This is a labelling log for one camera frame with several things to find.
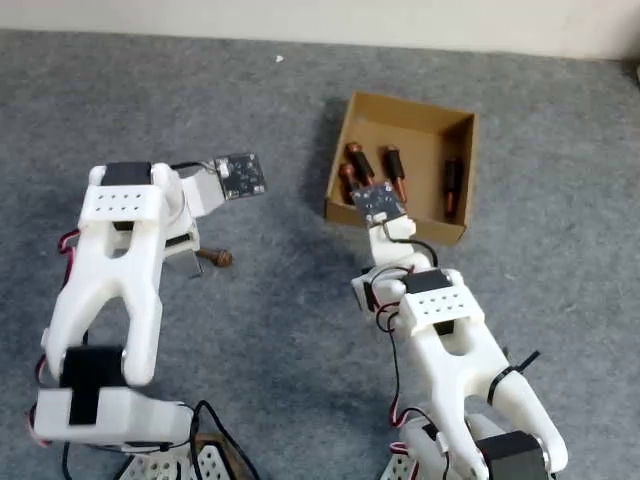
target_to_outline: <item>metal base plate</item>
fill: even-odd
[[[380,480],[409,480],[413,464],[414,461],[409,457],[393,454],[387,468],[382,472]]]
[[[198,455],[200,472],[203,480],[232,480],[227,464],[220,454],[217,445],[205,445]],[[177,480],[184,478],[182,473],[189,468],[189,479],[197,480],[195,470],[191,467],[188,452],[182,457],[175,453],[157,452],[151,455],[136,455],[128,466],[117,477],[117,480]]]

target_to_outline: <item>wire connector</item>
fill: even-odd
[[[436,434],[436,445],[440,455],[444,457],[445,453],[449,451],[449,442],[447,442],[447,439],[442,432],[438,432]]]

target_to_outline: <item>black wire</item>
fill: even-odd
[[[447,475],[449,474],[449,466],[451,465],[449,452],[444,452],[444,457],[447,459],[447,464],[444,466],[444,472],[442,472],[442,480],[447,480]]]
[[[438,266],[438,254],[433,249],[433,247],[429,245],[427,242],[423,242],[422,240],[416,240],[413,238],[392,238],[391,235],[389,234],[389,229],[387,228],[386,223],[382,224],[382,228],[384,230],[385,235],[389,239],[389,241],[393,243],[408,243],[411,245],[420,245],[422,248],[426,249],[429,252],[429,255],[431,255],[431,264],[434,267]]]
[[[393,350],[393,368],[395,369],[395,372],[396,372],[396,392],[393,396],[394,402],[398,401],[398,399],[400,398],[400,367],[398,366],[398,350],[396,348],[396,341],[393,338],[393,330],[391,329],[391,319],[395,317],[398,313],[399,312],[395,312],[392,315],[390,315],[389,318],[387,318],[387,330],[388,330],[387,333],[389,334],[389,339],[391,340],[391,349]],[[400,413],[400,416],[404,415],[405,412],[418,413],[419,415],[424,417],[425,420],[427,420],[427,422],[432,424],[437,430],[438,427],[436,427],[436,424],[434,423],[434,421],[431,420],[431,417],[429,417],[429,415],[427,415],[424,411],[420,410],[419,408],[407,407],[404,410],[402,410],[402,412]]]
[[[218,427],[218,430],[220,430],[220,433],[222,433],[222,435],[236,450],[236,452],[238,452],[238,455],[242,457],[242,460],[246,464],[247,468],[249,468],[249,470],[251,471],[253,478],[255,480],[260,480],[260,475],[258,474],[256,467],[253,466],[253,463],[251,463],[251,460],[249,460],[249,457],[247,456],[247,454],[244,453],[244,450],[240,448],[240,445],[238,445],[238,443],[233,439],[231,434],[227,432],[227,429],[224,428],[224,425],[222,425],[222,422],[220,421],[220,418],[216,414],[215,410],[213,409],[211,404],[206,400],[200,400],[196,405],[196,408],[193,409],[193,417],[191,419],[191,428],[189,429],[189,446],[191,450],[191,463],[193,464],[193,469],[195,471],[196,478],[198,480],[202,480],[202,472],[200,471],[200,465],[198,464],[198,456],[196,453],[196,433],[198,432],[198,427],[199,427],[200,410],[202,410],[203,407],[209,412],[209,415],[211,415],[211,417],[213,418],[213,421],[215,422],[216,427]]]
[[[369,281],[369,283],[371,284],[371,288],[373,288],[373,283],[376,281],[376,279],[382,275],[385,272],[390,272],[392,270],[402,270],[405,271],[407,273],[409,273],[411,271],[411,269],[407,268],[407,267],[401,267],[400,265],[394,265],[392,267],[387,267],[387,268],[383,268],[382,270],[380,270],[378,273],[376,273],[373,278]]]
[[[173,165],[169,165],[173,170],[182,170],[183,168],[191,168],[191,167],[201,167],[202,163],[200,162],[182,162],[182,163],[174,163]]]
[[[385,313],[386,311],[386,308],[381,308],[380,310],[378,310],[378,313],[376,313],[376,326],[378,327],[378,329],[380,329],[381,332],[390,334],[395,330],[394,328],[391,328],[391,319],[395,318],[400,312],[393,312],[391,315],[389,315],[389,318],[387,318],[387,325],[389,325],[389,328],[384,328],[382,325],[380,325],[380,314]]]
[[[64,447],[62,447],[62,476],[65,480],[73,480],[67,465],[69,461],[69,445],[69,442],[64,442]]]

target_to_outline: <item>open cardboard box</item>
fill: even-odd
[[[353,205],[345,202],[338,170],[347,162],[345,145],[358,142],[375,172],[375,181],[387,180],[382,168],[385,145],[395,145],[405,171],[406,204],[416,222],[416,237],[454,245],[470,221],[473,197],[476,116],[472,113],[409,102],[383,95],[355,92],[342,124],[327,187],[328,220],[364,226]],[[445,216],[444,164],[458,157],[464,177],[456,213]]]

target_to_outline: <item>electrical wire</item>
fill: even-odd
[[[393,395],[393,401],[391,402],[391,407],[389,408],[389,423],[396,428],[402,427],[409,417],[411,412],[418,413],[422,417],[424,417],[429,423],[435,426],[435,422],[427,415],[427,413],[421,408],[417,407],[407,407],[405,408],[400,415],[397,415],[398,411],[398,403],[400,401],[400,367],[398,366],[398,350],[396,348],[396,341],[393,337],[394,330],[391,328],[391,320],[393,320],[398,315],[398,312],[395,312],[387,318],[387,329],[386,333],[389,335],[389,340],[391,341],[391,349],[393,351],[393,368],[396,373],[396,388],[395,393]]]
[[[254,467],[253,463],[251,463],[251,460],[249,460],[249,457],[247,456],[247,454],[244,453],[244,450],[242,450],[240,445],[238,445],[238,443],[234,440],[231,434],[229,434],[227,429],[224,428],[224,425],[222,425],[222,422],[220,421],[220,418],[216,414],[215,410],[213,409],[211,404],[206,400],[200,400],[196,405],[196,408],[193,409],[193,417],[191,419],[191,427],[189,429],[189,446],[191,450],[191,463],[193,465],[196,478],[198,480],[203,480],[202,472],[200,471],[200,465],[198,464],[198,456],[196,453],[196,434],[198,433],[198,427],[200,422],[199,420],[200,410],[202,410],[203,408],[205,408],[207,412],[209,412],[209,415],[211,415],[211,417],[213,418],[213,421],[215,422],[216,427],[218,427],[218,430],[220,430],[220,433],[222,433],[224,438],[231,444],[231,446],[236,450],[236,452],[238,452],[238,455],[240,455],[240,457],[244,461],[247,468],[251,471],[251,475],[253,475],[254,480],[260,480],[260,475],[258,474],[256,467]]]
[[[38,444],[42,448],[47,448],[47,447],[51,446],[51,442],[49,440],[45,440],[43,438],[40,438],[38,436],[38,434],[36,433],[35,429],[34,429],[36,405],[37,405],[37,403],[34,403],[31,406],[31,408],[29,410],[27,410],[25,412],[25,414],[24,414],[25,415],[25,422],[27,424],[27,430],[29,432],[29,435],[31,436],[31,439],[36,444]]]
[[[400,303],[399,303],[399,302],[386,303],[386,304],[382,305],[382,306],[378,309],[378,311],[376,312],[376,326],[378,327],[378,329],[379,329],[381,332],[384,332],[384,333],[391,333],[391,332],[393,332],[393,329],[391,329],[391,327],[390,327],[390,326],[389,326],[389,328],[384,328],[382,325],[380,325],[380,316],[381,316],[383,313],[387,313],[387,308],[389,308],[389,307],[397,307],[398,305],[400,305]],[[392,314],[391,314],[391,316],[390,316],[389,318],[387,318],[387,324],[390,324],[390,320],[391,320],[391,319],[393,319],[393,318],[395,318],[397,314],[398,314],[398,312],[394,312],[394,313],[392,313]]]
[[[386,272],[391,272],[393,270],[400,270],[400,271],[403,271],[403,272],[406,272],[406,273],[411,273],[411,272],[413,272],[413,269],[414,269],[414,265],[411,265],[410,268],[402,267],[400,265],[393,265],[391,267],[383,268],[378,273],[376,273],[373,276],[373,278],[369,281],[369,285],[371,286],[371,294],[373,296],[373,304],[374,304],[374,306],[376,308],[380,307],[380,301],[378,300],[378,297],[376,296],[375,290],[373,288],[376,280],[380,277],[380,275],[382,275],[383,273],[386,273]]]
[[[380,330],[382,330],[383,332],[387,333],[389,335],[389,340],[391,341],[391,349],[393,351],[393,367],[395,370],[395,374],[396,374],[396,388],[395,388],[395,393],[393,395],[393,401],[391,402],[391,407],[389,409],[389,423],[391,423],[392,426],[396,427],[396,428],[400,428],[402,427],[406,421],[407,418],[409,417],[409,414],[411,412],[414,413],[418,413],[419,415],[421,415],[422,417],[424,417],[427,422],[429,422],[431,425],[433,425],[433,427],[435,428],[435,431],[438,431],[438,427],[436,426],[435,422],[431,419],[431,417],[429,417],[429,415],[427,415],[427,413],[422,410],[421,408],[417,408],[417,407],[407,407],[405,408],[400,415],[397,415],[397,409],[398,409],[398,403],[400,400],[400,368],[398,366],[398,350],[396,347],[396,341],[395,338],[393,337],[393,332],[395,331],[394,328],[392,328],[391,326],[391,321],[400,313],[400,312],[394,312],[391,315],[389,315],[389,317],[387,317],[387,328],[383,328],[380,325],[380,314],[383,313],[384,311],[386,311],[387,308],[391,307],[391,306],[396,306],[398,305],[398,302],[393,302],[393,303],[388,303],[386,305],[381,306],[378,309],[378,312],[376,313],[376,324],[378,326],[378,328],[380,328]],[[401,442],[394,442],[389,446],[389,449],[391,450],[392,453],[396,453],[399,455],[409,455],[409,450],[407,445],[405,445],[404,443]],[[450,463],[451,463],[451,458],[449,456],[449,452],[445,452],[445,459],[446,459],[446,465],[444,468],[444,471],[442,473],[442,479],[446,480],[447,475],[449,473],[449,467],[450,467]],[[412,474],[410,475],[410,479],[416,479],[417,478],[417,474],[418,474],[418,462],[416,461],[416,463],[414,464],[414,469],[412,469]]]
[[[449,467],[451,466],[451,457],[449,456],[449,452],[444,452],[444,457],[447,463],[445,464],[444,471],[442,472],[442,480],[447,480],[447,475],[449,474]]]
[[[406,243],[406,244],[411,244],[411,245],[419,245],[422,248],[426,249],[429,252],[429,255],[431,255],[431,265],[434,266],[434,267],[438,266],[438,254],[433,249],[433,247],[431,245],[429,245],[427,242],[423,242],[422,240],[416,240],[416,239],[413,239],[413,238],[393,238],[389,234],[389,228],[387,227],[386,223],[382,224],[382,229],[384,230],[384,233],[385,233],[385,235],[387,236],[387,238],[389,239],[390,242],[393,242],[393,243]]]
[[[69,442],[64,442],[64,447],[62,447],[62,476],[64,480],[73,480],[71,478],[71,474],[69,473]]]
[[[182,170],[185,168],[202,167],[209,173],[216,173],[216,169],[213,165],[207,162],[182,162],[169,165],[172,170]]]
[[[69,260],[67,261],[67,268],[64,272],[64,280],[62,281],[62,287],[64,287],[69,281],[69,277],[71,276],[71,270],[73,269],[73,262],[76,256],[76,248],[70,247],[67,245],[69,240],[80,235],[80,230],[77,228],[71,230],[69,233],[65,233],[60,240],[58,240],[58,253],[60,255],[69,255]]]
[[[417,480],[418,471],[420,470],[420,463],[416,460],[411,467],[411,473],[409,474],[409,480]]]

